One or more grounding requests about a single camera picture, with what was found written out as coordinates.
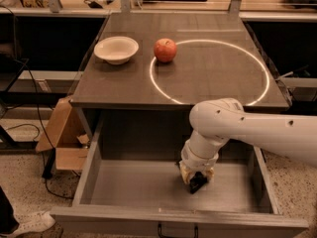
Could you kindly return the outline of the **white gripper with vents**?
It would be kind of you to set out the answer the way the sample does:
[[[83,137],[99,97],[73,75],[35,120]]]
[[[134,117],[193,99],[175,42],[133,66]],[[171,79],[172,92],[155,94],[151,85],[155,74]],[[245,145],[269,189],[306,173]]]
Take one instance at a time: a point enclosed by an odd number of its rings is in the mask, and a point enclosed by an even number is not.
[[[185,184],[190,184],[196,172],[204,174],[208,181],[214,177],[213,167],[218,160],[219,149],[209,142],[194,143],[187,140],[181,150],[180,174]]]

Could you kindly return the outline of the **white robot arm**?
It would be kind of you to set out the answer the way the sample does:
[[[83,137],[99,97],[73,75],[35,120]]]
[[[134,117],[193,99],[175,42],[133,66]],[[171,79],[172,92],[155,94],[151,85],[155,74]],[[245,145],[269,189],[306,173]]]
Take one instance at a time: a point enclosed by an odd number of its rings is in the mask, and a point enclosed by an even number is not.
[[[316,116],[248,113],[238,100],[224,98],[194,105],[189,123],[179,163],[186,184],[196,173],[210,179],[219,150],[231,139],[317,166]]]

